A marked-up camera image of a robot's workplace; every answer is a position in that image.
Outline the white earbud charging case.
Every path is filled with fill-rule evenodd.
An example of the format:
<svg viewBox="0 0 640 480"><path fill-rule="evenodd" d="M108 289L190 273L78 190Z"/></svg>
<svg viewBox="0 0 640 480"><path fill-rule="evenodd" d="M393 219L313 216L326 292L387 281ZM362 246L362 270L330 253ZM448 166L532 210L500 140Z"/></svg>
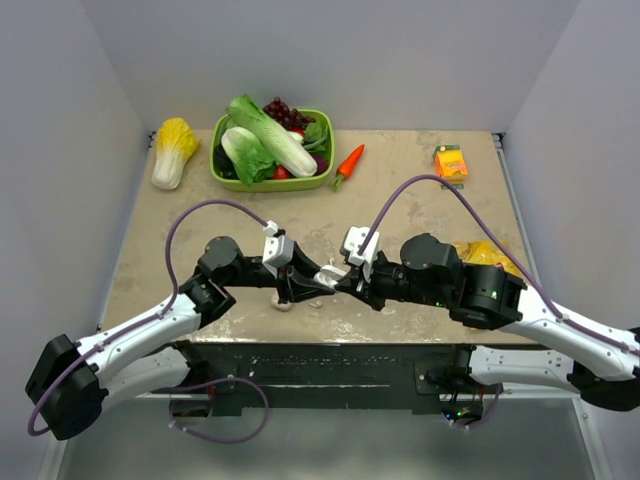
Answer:
<svg viewBox="0 0 640 480"><path fill-rule="evenodd" d="M346 271L334 265L324 265L320 268L319 272L314 275L314 280L326 287L334 288L346 275Z"/></svg>

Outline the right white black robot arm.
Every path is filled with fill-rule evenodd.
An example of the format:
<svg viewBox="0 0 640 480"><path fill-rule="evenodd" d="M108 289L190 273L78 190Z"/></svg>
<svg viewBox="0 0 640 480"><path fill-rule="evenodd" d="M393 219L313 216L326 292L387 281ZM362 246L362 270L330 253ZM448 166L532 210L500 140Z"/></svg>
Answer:
<svg viewBox="0 0 640 480"><path fill-rule="evenodd" d="M639 333L603 326L557 309L521 278L493 265L463 262L456 249L423 233L401 247L399 262L383 252L360 259L355 243L342 252L350 270L334 287L375 310L386 301L444 308L452 320L539 344L537 350L476 346L450 363L439 380L459 393L504 383L548 386L576 393L612 411L639 405Z"/></svg>

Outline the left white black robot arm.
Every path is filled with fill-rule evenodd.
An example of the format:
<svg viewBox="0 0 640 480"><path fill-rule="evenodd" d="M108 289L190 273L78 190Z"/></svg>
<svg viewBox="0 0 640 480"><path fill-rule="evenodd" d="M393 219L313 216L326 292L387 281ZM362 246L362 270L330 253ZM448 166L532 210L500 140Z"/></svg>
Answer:
<svg viewBox="0 0 640 480"><path fill-rule="evenodd" d="M260 256L244 255L228 236L211 240L193 275L176 292L121 325L82 340L61 334L44 346L25 391L34 404L28 431L68 440L87 429L116 395L117 374L154 350L173 367L171 378L185 392L200 390L207 368L172 351L169 342L220 319L235 305L231 287L275 289L280 300L298 303L332 295L344 271L318 266L285 235L268 237Z"/></svg>

